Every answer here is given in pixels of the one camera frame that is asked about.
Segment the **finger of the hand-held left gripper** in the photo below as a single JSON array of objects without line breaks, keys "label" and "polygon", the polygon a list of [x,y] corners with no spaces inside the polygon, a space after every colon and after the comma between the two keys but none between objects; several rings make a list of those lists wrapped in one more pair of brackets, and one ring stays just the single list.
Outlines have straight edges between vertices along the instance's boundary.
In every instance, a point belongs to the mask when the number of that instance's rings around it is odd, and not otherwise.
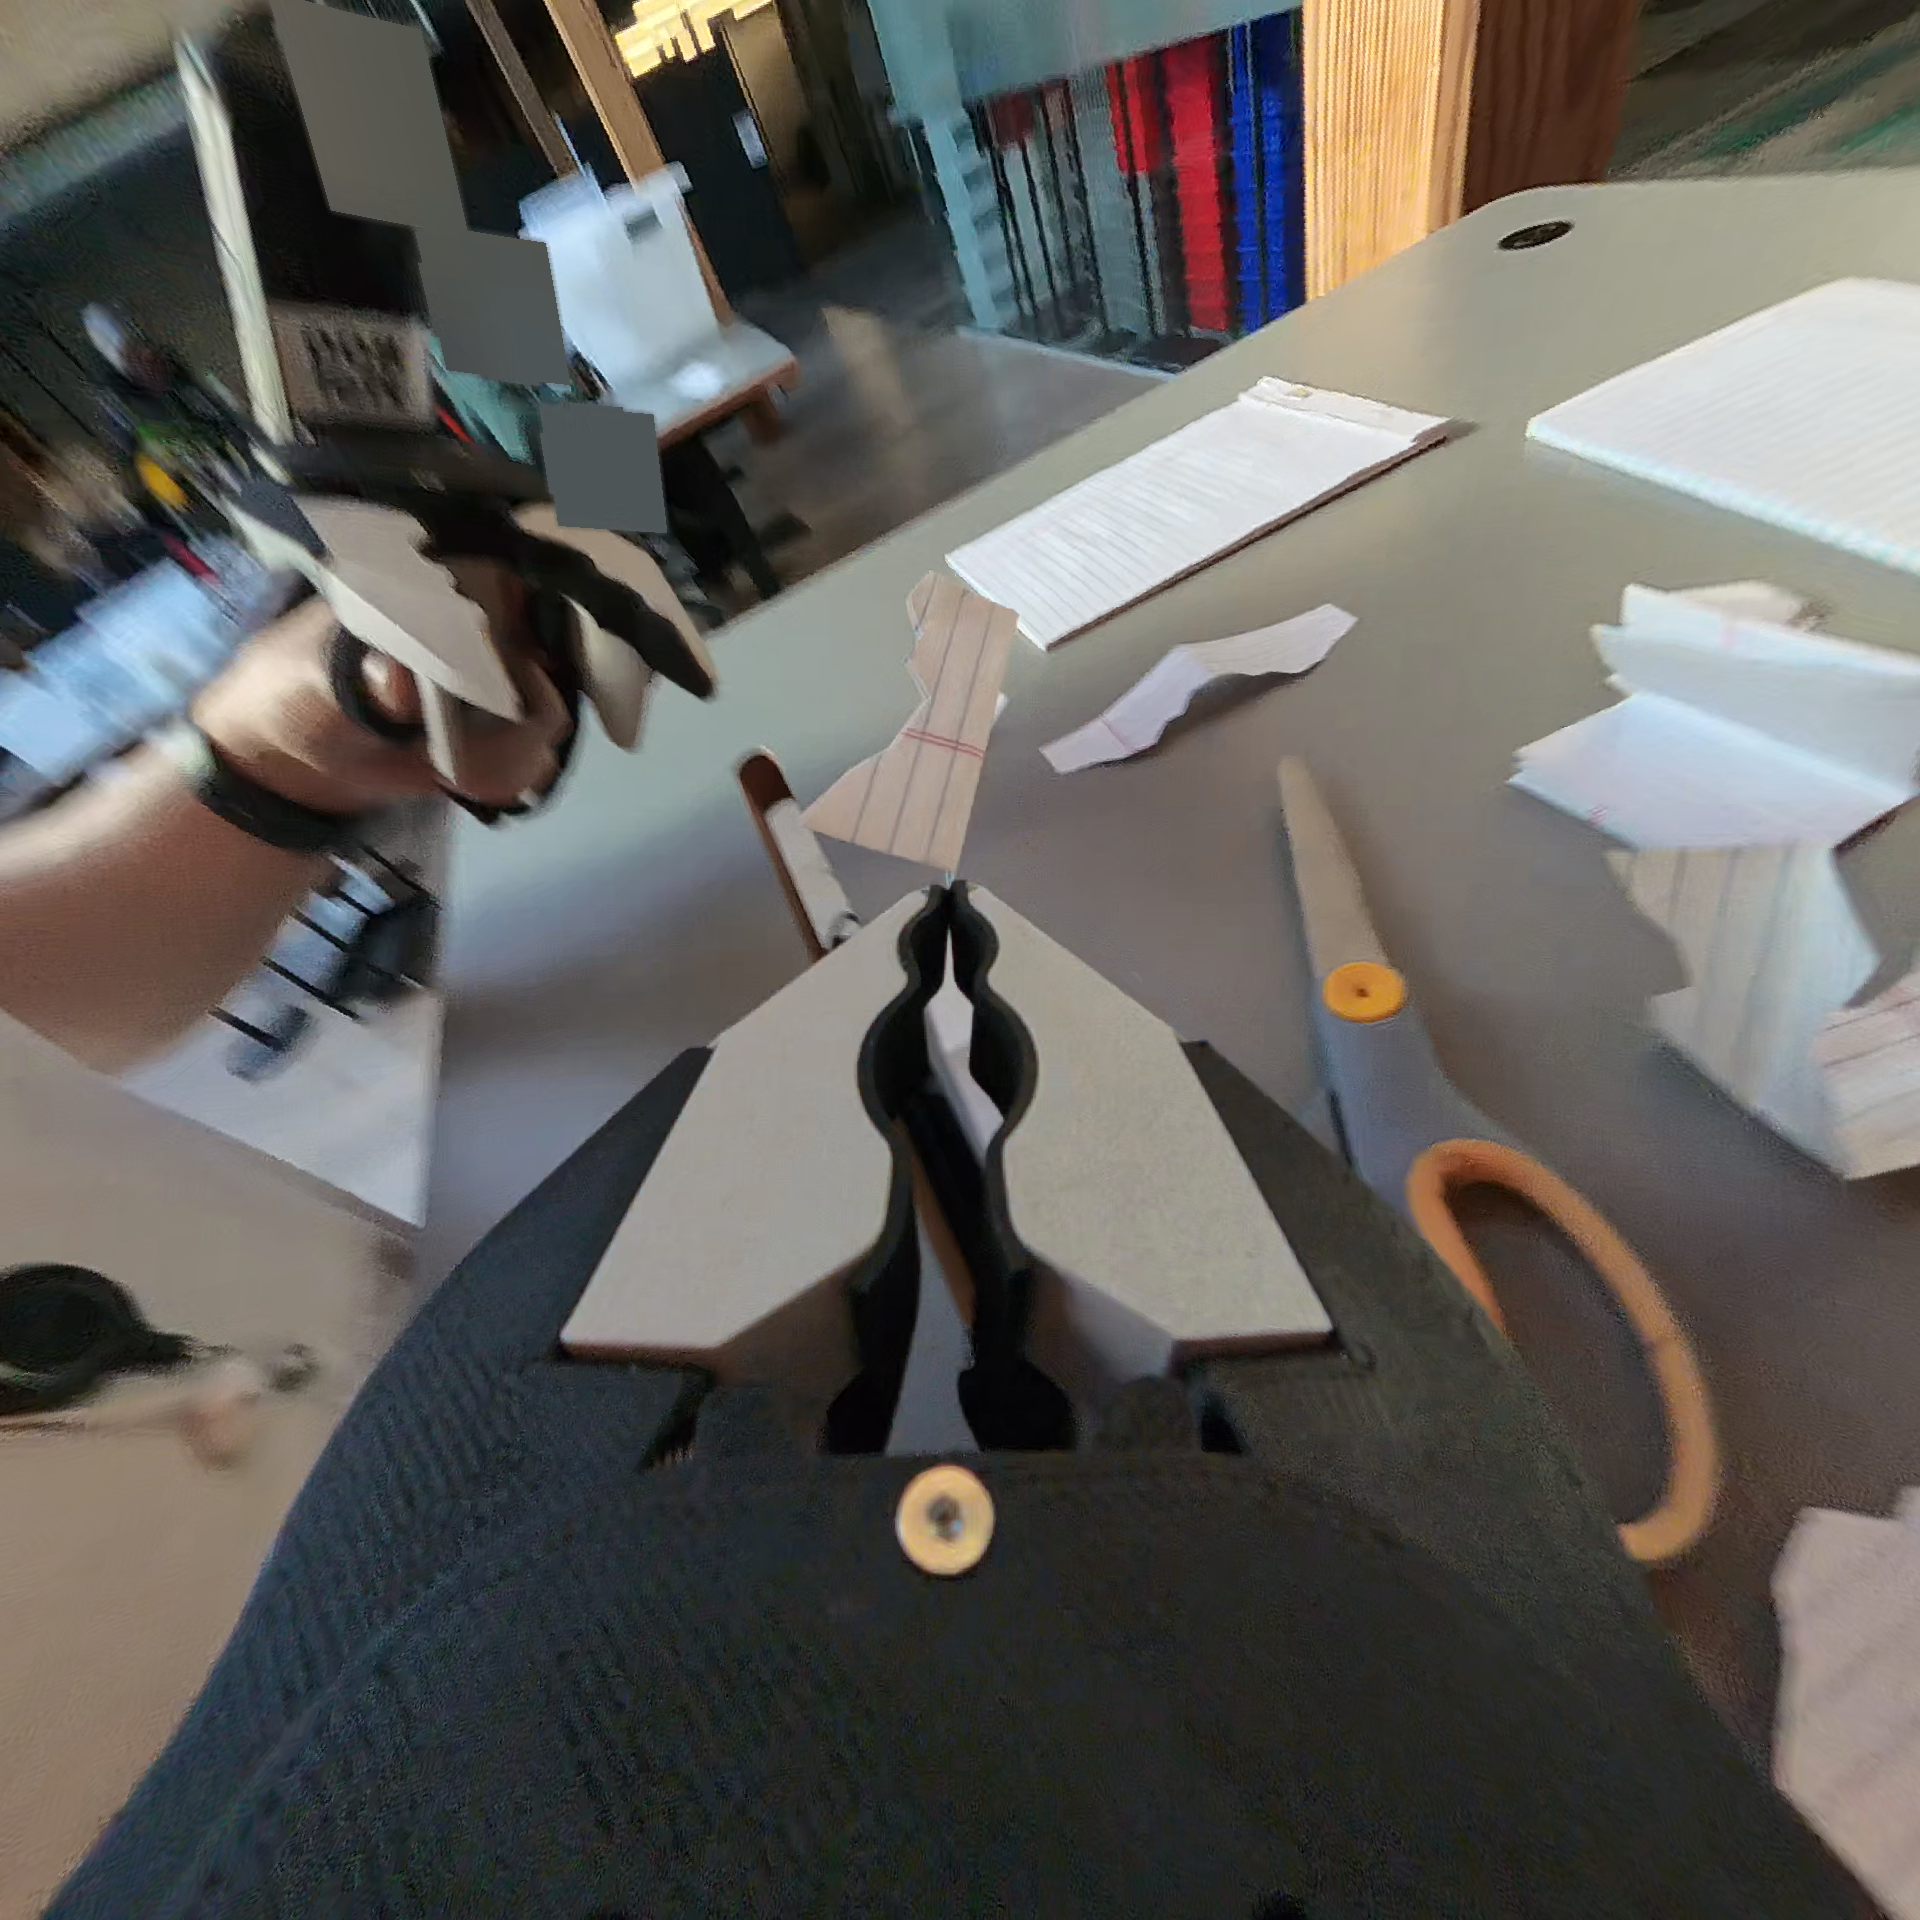
[{"label": "finger of the hand-held left gripper", "polygon": [[421,716],[520,719],[520,692],[487,612],[426,557],[417,517],[351,495],[303,495],[300,512],[319,542],[319,592],[349,634],[405,668]]},{"label": "finger of the hand-held left gripper", "polygon": [[644,544],[612,533],[572,533],[569,548],[592,569],[588,597],[569,600],[581,634],[582,692],[607,741],[634,752],[656,686],[708,704],[717,689],[712,661]]}]

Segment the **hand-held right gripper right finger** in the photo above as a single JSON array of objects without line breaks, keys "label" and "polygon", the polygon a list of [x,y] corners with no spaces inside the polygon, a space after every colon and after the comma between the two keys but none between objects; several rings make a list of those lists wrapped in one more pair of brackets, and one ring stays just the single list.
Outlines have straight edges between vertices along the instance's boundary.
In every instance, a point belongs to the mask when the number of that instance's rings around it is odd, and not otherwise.
[{"label": "hand-held right gripper right finger", "polygon": [[1069,1448],[1121,1388],[1333,1345],[1191,1049],[984,886],[956,886],[958,1399],[984,1448]]}]

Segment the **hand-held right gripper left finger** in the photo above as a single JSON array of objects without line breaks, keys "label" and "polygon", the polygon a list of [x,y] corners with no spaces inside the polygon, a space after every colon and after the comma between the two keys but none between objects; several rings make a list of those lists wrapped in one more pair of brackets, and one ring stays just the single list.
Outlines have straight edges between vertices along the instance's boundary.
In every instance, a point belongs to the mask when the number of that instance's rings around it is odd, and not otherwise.
[{"label": "hand-held right gripper left finger", "polygon": [[823,1447],[881,1450],[920,1303],[905,1101],[943,968],[925,886],[722,1030],[559,1333],[813,1406]]}]

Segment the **grey orange scissors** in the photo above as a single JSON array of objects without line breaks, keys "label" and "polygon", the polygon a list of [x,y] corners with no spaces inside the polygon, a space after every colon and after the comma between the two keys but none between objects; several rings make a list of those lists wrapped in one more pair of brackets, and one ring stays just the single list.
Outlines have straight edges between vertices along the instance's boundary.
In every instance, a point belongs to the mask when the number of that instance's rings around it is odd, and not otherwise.
[{"label": "grey orange scissors", "polygon": [[1312,974],[1312,1026],[1348,1165],[1400,1212],[1494,1330],[1504,1330],[1504,1312],[1456,1216],[1458,1191],[1505,1192],[1578,1255],[1638,1342],[1663,1414],[1662,1495],[1617,1525],[1617,1542],[1642,1568],[1681,1561],[1710,1533],[1721,1496],[1721,1440],[1689,1334],[1596,1205],[1454,1086],[1305,758],[1279,758],[1278,791]]}]

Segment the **narrow lined paper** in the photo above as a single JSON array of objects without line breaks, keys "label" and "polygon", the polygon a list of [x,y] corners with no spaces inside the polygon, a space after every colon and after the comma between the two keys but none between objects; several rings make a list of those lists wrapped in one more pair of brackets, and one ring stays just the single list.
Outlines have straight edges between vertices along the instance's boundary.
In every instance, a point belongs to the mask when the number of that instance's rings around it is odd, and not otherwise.
[{"label": "narrow lined paper", "polygon": [[905,600],[918,702],[893,741],[801,810],[832,841],[958,873],[1001,708],[1016,612],[929,572]]}]

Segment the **torn lined paper piece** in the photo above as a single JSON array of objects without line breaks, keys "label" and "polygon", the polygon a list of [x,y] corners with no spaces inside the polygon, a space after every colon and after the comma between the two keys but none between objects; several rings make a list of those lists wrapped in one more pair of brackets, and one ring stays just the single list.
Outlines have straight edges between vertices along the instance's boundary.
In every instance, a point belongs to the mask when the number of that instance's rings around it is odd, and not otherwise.
[{"label": "torn lined paper piece", "polygon": [[1917,1916],[1917,1489],[1807,1509],[1772,1574],[1772,1772],[1885,1916]]},{"label": "torn lined paper piece", "polygon": [[1055,776],[1120,762],[1159,748],[1188,708],[1230,681],[1295,681],[1353,633],[1358,617],[1336,605],[1216,640],[1175,645],[1137,684],[1039,753]]}]

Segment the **person's left forearm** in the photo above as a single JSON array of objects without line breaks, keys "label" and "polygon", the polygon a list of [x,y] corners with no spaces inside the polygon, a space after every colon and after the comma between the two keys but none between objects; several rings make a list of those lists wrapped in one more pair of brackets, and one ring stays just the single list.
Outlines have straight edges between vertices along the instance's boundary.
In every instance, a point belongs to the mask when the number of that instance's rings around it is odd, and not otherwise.
[{"label": "person's left forearm", "polygon": [[324,878],[206,809],[158,749],[2,829],[4,1017],[121,1071],[177,1045]]}]

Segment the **grey desk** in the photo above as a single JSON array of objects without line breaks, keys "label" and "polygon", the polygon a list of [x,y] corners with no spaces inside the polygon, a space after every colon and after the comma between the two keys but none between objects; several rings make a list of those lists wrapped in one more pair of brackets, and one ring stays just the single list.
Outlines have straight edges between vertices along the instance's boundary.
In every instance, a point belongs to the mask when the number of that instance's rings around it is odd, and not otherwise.
[{"label": "grey desk", "polygon": [[[1759,533],[1521,445],[1548,402],[1766,303],[1853,247],[1772,186],[1487,205],[734,628],[720,705],[650,774],[598,752],[520,839],[462,829],[448,906],[436,1228],[487,1225],[407,1359],[463,1367],[470,1537],[377,1653],[394,1786],[319,1863],[248,1856],[230,1912],[312,1916],[1865,1916],[1632,1573],[1544,1404],[1378,1205],[1257,1084],[1308,1087],[1273,768],[1308,757],[1432,993],[1442,1055],[1610,1196],[1706,1318],[1735,1428],[1810,1414],[1788,1359],[1814,1287],[1916,1281],[1911,1185],[1816,1196],[1783,1148],[1656,1064],[1630,1000],[1660,944],[1588,833],[1501,758],[1597,698],[1576,623],[1634,566],[1738,569]],[[1504,232],[1573,230],[1534,250]],[[793,968],[722,749],[797,770],[879,728],[881,605],[1096,462],[1287,373],[1471,429],[1058,653],[1024,653],[977,861],[1044,932],[1226,1046],[1205,1084],[1252,1140],[1358,1342],[1232,1362],[1117,1448],[968,1456],[997,1537],[912,1570],[912,1463],[724,1428],[682,1388],[553,1359],[559,1296],[647,1168],[682,1046]],[[1297,678],[1230,681],[1156,749],[1039,749],[1188,640],[1358,617]],[[1238,1071],[1254,1066],[1254,1080]]]}]

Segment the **person's left hand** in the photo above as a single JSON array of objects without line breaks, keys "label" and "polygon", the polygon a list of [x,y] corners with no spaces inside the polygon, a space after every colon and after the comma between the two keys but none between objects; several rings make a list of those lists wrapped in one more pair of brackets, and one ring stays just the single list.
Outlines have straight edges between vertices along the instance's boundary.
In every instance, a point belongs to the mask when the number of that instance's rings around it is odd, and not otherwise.
[{"label": "person's left hand", "polygon": [[190,713],[237,774],[336,817],[460,792],[425,748],[415,677],[317,597],[246,640]]}]

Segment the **black smartwatch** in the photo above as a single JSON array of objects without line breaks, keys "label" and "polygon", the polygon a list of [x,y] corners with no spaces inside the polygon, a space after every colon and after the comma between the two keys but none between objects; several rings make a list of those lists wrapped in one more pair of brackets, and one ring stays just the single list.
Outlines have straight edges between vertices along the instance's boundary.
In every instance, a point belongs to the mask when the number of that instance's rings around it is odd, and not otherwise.
[{"label": "black smartwatch", "polygon": [[146,745],[210,817],[286,855],[337,855],[361,837],[361,814],[334,814],[282,798],[241,773],[191,719],[152,732]]}]

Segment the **white table black legs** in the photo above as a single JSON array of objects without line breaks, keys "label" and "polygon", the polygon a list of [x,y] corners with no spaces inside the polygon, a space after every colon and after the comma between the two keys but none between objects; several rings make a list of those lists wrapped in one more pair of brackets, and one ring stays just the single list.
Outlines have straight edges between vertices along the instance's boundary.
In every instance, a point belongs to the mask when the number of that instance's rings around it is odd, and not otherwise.
[{"label": "white table black legs", "polygon": [[665,530],[701,584],[742,576],[759,598],[782,582],[708,445],[722,425],[770,414],[797,358],[744,319],[722,319],[685,210],[680,170],[602,186],[564,176],[518,204],[518,238],[542,242],[572,356],[600,402],[656,428]]}]

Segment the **lined paper pad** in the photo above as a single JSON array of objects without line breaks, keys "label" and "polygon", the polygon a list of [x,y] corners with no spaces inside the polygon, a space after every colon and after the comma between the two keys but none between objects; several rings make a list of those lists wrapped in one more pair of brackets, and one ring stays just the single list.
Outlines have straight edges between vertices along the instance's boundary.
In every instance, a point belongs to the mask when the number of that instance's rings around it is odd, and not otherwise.
[{"label": "lined paper pad", "polygon": [[1388,472],[1458,429],[1273,375],[946,556],[1052,649]]}]

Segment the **folded lined paper booklet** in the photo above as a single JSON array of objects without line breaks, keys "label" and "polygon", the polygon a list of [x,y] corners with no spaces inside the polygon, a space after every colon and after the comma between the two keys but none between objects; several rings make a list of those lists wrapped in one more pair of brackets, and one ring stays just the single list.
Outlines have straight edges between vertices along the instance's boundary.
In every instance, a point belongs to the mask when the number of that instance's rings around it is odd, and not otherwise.
[{"label": "folded lined paper booklet", "polygon": [[1653,692],[1527,743],[1511,784],[1614,847],[1674,950],[1647,1018],[1697,1076],[1844,1181],[1917,1164],[1916,966],[1881,946],[1840,845],[1905,792]]}]

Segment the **stack of red blue crates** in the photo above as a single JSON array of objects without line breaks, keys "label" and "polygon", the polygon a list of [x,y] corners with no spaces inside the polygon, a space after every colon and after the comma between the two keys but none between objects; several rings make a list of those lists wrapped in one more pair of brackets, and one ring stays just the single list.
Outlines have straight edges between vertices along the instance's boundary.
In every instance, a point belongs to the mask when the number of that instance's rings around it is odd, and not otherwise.
[{"label": "stack of red blue crates", "polygon": [[1308,300],[1305,28],[1249,18],[1100,73],[1142,265],[1144,337],[1177,365]]}]

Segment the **curved white paper scrap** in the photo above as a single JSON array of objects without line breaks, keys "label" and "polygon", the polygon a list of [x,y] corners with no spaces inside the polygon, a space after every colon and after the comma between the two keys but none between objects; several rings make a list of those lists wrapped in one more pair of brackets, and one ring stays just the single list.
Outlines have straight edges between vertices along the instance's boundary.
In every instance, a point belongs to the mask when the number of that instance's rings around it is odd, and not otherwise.
[{"label": "curved white paper scrap", "polygon": [[1623,590],[1593,647],[1623,689],[1655,692],[1753,728],[1916,719],[1916,655],[1759,615],[1759,600]]}]

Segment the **white lined legal pad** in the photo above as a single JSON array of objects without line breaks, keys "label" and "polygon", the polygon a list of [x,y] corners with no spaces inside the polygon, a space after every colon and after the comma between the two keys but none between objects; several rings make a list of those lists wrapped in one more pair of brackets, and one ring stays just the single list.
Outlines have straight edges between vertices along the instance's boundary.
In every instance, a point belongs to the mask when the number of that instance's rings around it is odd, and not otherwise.
[{"label": "white lined legal pad", "polygon": [[1837,279],[1561,400],[1527,439],[1917,573],[1917,288]]}]

